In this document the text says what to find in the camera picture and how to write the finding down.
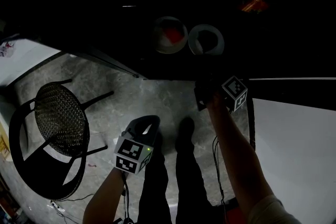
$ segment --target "black shoe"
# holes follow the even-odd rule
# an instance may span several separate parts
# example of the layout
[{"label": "black shoe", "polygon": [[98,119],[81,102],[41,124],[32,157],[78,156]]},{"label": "black shoe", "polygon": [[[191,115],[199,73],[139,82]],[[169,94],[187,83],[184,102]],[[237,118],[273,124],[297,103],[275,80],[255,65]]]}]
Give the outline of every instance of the black shoe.
[{"label": "black shoe", "polygon": [[175,148],[178,151],[180,147],[185,147],[192,145],[191,137],[193,136],[195,130],[195,123],[193,119],[187,117],[180,122],[180,127],[178,128],[177,140],[175,143]]}]

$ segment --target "gray floor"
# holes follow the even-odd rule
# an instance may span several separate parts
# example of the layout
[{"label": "gray floor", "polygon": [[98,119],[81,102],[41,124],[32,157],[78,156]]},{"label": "gray floor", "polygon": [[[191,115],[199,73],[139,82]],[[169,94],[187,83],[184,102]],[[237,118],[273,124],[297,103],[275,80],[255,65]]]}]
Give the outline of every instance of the gray floor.
[{"label": "gray floor", "polygon": [[[195,157],[201,168],[208,200],[212,205],[220,204],[216,170],[212,156],[212,141],[214,130],[208,112],[198,112],[194,98],[194,83],[189,81],[149,81],[136,79],[108,67],[70,55],[61,56],[30,73],[15,84],[20,103],[35,97],[38,89],[51,81],[72,78],[74,81],[66,86],[77,96],[80,102],[88,101],[96,96],[114,90],[115,94],[100,101],[86,110],[90,124],[91,139],[89,149],[108,144],[106,151],[93,154],[87,158],[87,167],[78,190],[70,199],[82,198],[94,193],[113,168],[112,154],[117,138],[128,123],[140,116],[158,115],[161,119],[161,131],[164,136],[163,151],[169,183],[166,198],[175,222],[178,203],[178,187],[175,177],[176,152],[174,140],[180,120],[189,115],[195,121]],[[248,138],[248,120],[246,105],[233,113],[239,129]],[[34,114],[27,119],[29,148],[31,154],[44,141],[35,123]],[[61,160],[67,157],[56,153],[51,148],[48,152]],[[233,198],[234,194],[228,180],[223,159],[219,159],[221,181],[225,200]],[[67,180],[76,173],[78,162],[75,162]],[[11,193],[21,205],[25,213],[35,223],[64,223],[63,218],[56,215],[47,199],[34,193],[20,178],[15,166],[6,162],[0,156],[1,174],[7,182]],[[142,193],[144,171],[138,175],[130,175],[130,217],[136,221],[138,217],[139,200]],[[81,201],[60,202],[64,214],[81,223],[83,213],[90,198]],[[123,200],[120,200],[117,216],[123,216]]]}]

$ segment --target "sleeve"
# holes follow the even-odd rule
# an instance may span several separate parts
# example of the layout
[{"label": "sleeve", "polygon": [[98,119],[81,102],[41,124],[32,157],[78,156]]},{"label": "sleeve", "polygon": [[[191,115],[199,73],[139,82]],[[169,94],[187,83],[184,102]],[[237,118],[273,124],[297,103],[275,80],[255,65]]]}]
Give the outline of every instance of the sleeve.
[{"label": "sleeve", "polygon": [[291,214],[287,213],[280,200],[270,195],[258,202],[248,216],[249,224],[300,224]]}]

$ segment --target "chair leg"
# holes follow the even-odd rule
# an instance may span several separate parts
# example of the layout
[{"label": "chair leg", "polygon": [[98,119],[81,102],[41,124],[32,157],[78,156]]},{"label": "chair leg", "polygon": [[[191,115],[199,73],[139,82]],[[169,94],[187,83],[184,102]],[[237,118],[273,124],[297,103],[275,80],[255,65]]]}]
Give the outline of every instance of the chair leg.
[{"label": "chair leg", "polygon": [[96,103],[96,102],[98,102],[98,101],[100,101],[100,100],[102,100],[102,99],[104,99],[104,98],[106,98],[106,97],[108,97],[108,96],[110,96],[110,95],[113,95],[113,94],[114,94],[114,92],[113,92],[113,91],[110,91],[110,92],[105,93],[105,94],[103,94],[103,95],[101,95],[101,96],[98,96],[98,97],[96,97],[96,98],[93,98],[92,100],[90,100],[90,101],[88,101],[88,102],[86,102],[86,103],[84,103],[84,104],[81,104],[80,107],[81,107],[83,110],[85,110],[85,109],[87,109],[89,106],[91,106],[92,104],[94,104],[94,103]]},{"label": "chair leg", "polygon": [[63,80],[63,81],[55,81],[55,83],[58,83],[58,84],[65,84],[65,83],[69,83],[69,82],[72,82],[72,79],[67,79],[67,80]]},{"label": "chair leg", "polygon": [[104,151],[104,150],[107,150],[108,147],[107,146],[104,146],[104,147],[100,147],[96,150],[93,150],[93,151],[89,151],[89,152],[86,152],[86,155],[89,156],[91,154],[94,154],[94,153],[97,153],[97,152],[100,152],[100,151]]},{"label": "chair leg", "polygon": [[[97,152],[100,152],[100,151],[104,151],[104,150],[107,150],[107,149],[108,149],[107,146],[100,147],[100,148],[98,148],[98,149],[96,149],[96,150],[86,152],[84,155],[85,155],[85,156],[89,156],[89,155],[91,155],[91,154],[94,154],[94,153],[97,153]],[[75,158],[76,158],[76,159],[77,159],[77,158],[81,158],[82,156],[83,156],[83,154],[80,154],[79,156],[76,156]]]}]

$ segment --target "forearm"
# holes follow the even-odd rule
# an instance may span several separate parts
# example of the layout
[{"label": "forearm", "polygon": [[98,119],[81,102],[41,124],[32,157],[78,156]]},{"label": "forearm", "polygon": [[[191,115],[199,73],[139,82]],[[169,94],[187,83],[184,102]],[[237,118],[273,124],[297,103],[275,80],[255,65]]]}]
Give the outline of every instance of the forearm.
[{"label": "forearm", "polygon": [[113,223],[123,187],[121,171],[114,168],[87,205],[83,224]]},{"label": "forearm", "polygon": [[253,148],[233,122],[223,98],[216,94],[207,104],[220,150],[240,208],[247,217],[252,207],[272,190]]}]

